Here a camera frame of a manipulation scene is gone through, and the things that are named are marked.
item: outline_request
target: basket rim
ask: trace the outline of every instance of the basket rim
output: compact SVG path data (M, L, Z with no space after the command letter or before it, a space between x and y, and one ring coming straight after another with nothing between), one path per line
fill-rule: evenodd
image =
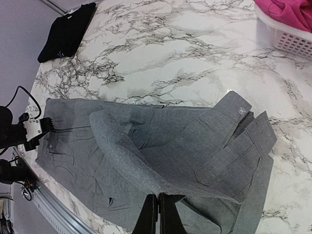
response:
M283 31L285 33L289 33L297 37L312 41L312 33L290 27L284 23L272 19L271 17L267 16L256 3L254 4L254 10L258 15L259 19L261 19L266 25L278 29L280 31Z

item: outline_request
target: wrinkled fabric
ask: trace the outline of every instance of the wrinkled fabric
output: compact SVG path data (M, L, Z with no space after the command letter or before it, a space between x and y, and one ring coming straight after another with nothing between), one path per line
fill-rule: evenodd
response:
M312 32L311 0L254 0L272 19L290 27Z
M146 195L157 192L160 188L160 191L167 193L179 192L178 194L188 195L181 201L177 199L176 206L182 223L190 234L253 234L261 217L273 165L268 152L276 138L265 113L256 119L248 112L250 104L240 96L231 92L227 97L231 98L224 99L226 101L219 102L214 108L139 106L83 99L47 100L45 116L54 120L56 130L41 140L36 162L91 211L128 230L134 228ZM105 121L100 125L95 124L96 120L101 119L113 120L115 123ZM225 129L224 133L218 132L218 119L228 119L231 123L229 129L222 128ZM223 120L222 123L229 126L228 121ZM143 176L142 184L145 186L140 187L141 185L135 181L136 178L132 177L135 173L133 168L124 164L119 158L120 155L116 154L117 151L111 151L111 146L103 150L102 142L95 140L94 132L96 129L102 132L102 124L114 126L112 128L114 131L107 132L107 136L113 138L119 146L128 149L129 154L123 155L124 157L135 155L137 158L133 159L139 159L158 175L151 180ZM215 138L208 136L210 139L208 142L205 142L207 131L200 129L206 124L211 131L213 130L212 133L216 133ZM180 163L185 163L187 159L185 157L191 155L181 153L181 150L186 148L177 149L176 155L167 154L174 151L163 151L162 161L155 158L154 152L151 151L156 149L159 152L164 145L176 146L177 143L183 142L176 139L180 139L187 131L192 133L192 130L195 130L194 138L183 137L188 139L189 149L200 156L199 161L207 160L208 164L214 165L213 168L219 170L211 185L204 184L211 183L205 181L207 179L205 175L200 175L203 181L198 182L195 175L191 175L185 166L179 167ZM228 147L233 150L233 146L237 144L245 144L240 137L247 139L248 149L251 145L258 147L258 149L251 147L256 153L248 155L248 158L240 154L235 158L234 155L229 161L226 160L226 156L221 155L218 165L216 156L220 155L220 152ZM125 138L130 141L124 144ZM180 161L177 161L178 154L181 155ZM168 162L171 165L172 175L162 174L161 169L156 168L155 162L159 167L164 165L164 168L169 168ZM197 168L201 169L205 165L205 163L194 165L188 169L194 173L199 170ZM242 175L244 170L247 170L247 174L251 174L240 180L238 176ZM199 185L199 189L189 193L189 186L177 180L175 172L177 175L185 172L186 175L182 175L181 178L188 180L188 177L191 177L190 181L194 183L192 186ZM203 173L210 173L210 170L203 170Z

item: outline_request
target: gray floor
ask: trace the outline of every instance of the gray floor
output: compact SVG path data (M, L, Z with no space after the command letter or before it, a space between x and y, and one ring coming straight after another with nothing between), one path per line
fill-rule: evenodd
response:
M58 234L34 203L21 194L20 185L13 185L13 229L16 234Z

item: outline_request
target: garment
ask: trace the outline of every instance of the garment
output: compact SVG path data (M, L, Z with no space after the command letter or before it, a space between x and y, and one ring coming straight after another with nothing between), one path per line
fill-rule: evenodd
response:
M132 230L146 195L154 192L154 188L138 189L136 183L129 182L133 178L118 171L116 164L108 155L104 155L103 149L100 149L95 140L89 117L91 123L94 124L94 118L97 119L97 116L101 118L103 114L109 113L109 117L117 121L118 129L121 128L124 133L127 133L136 146L130 151L146 152L148 149L174 142L174 139L181 136L194 121L204 123L199 121L199 116L206 114L205 116L213 116L213 119L230 116L235 119L235 121L230 120L232 123L230 130L226 130L224 134L222 132L214 134L217 138L223 138L224 142L219 143L216 140L211 149L202 149L201 152L214 152L222 147L226 149L239 137L245 136L246 128L249 127L250 133L255 134L259 126L264 127L262 130L269 130L271 134L268 137L271 140L269 147L265 149L268 151L276 138L266 114L255 120L253 114L248 112L250 105L234 92L227 94L225 101L219 104L226 104L229 99L239 100L236 104L232 104L236 107L243 105L244 108L227 110L217 104L218 111L216 111L215 108L139 106L100 100L50 99L47 100L45 116L54 120L56 130L41 140L36 162L94 213ZM203 135L205 131L197 129L196 133L199 137L195 136L192 142L194 144L196 141L202 141L200 136L205 138ZM265 148L265 142L261 144L263 145L260 147ZM256 155L258 168L252 176L253 183L248 185L250 186L248 191L242 190L238 196L239 200L231 198L231 190L221 189L217 192L208 191L206 195L203 195L204 192L199 193L202 195L189 194L185 199L176 203L182 223L188 233L228 234L233 231L233 234L252 234L255 232L263 209L273 164L273 160L267 154L263 157ZM240 167L244 167L244 163L248 162L248 160L239 159L240 157L237 158L239 165L235 166L235 170L229 170L231 176L236 176L236 172L240 173ZM152 165L149 158L141 160ZM132 168L124 169L132 174ZM220 180L216 179L216 181L217 184L222 184Z
M96 4L82 5L73 13L58 17L52 24L48 40L38 62L73 56L96 11Z
M290 27L312 32L311 0L254 0L272 19Z

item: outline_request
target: folded clothing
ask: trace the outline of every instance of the folded clothing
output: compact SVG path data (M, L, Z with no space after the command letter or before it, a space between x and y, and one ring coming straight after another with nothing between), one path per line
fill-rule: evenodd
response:
M290 27L312 32L311 0L254 0L272 19Z
M41 51L38 62L73 56L95 13L96 4L82 5L71 14L57 18L50 29L47 43Z

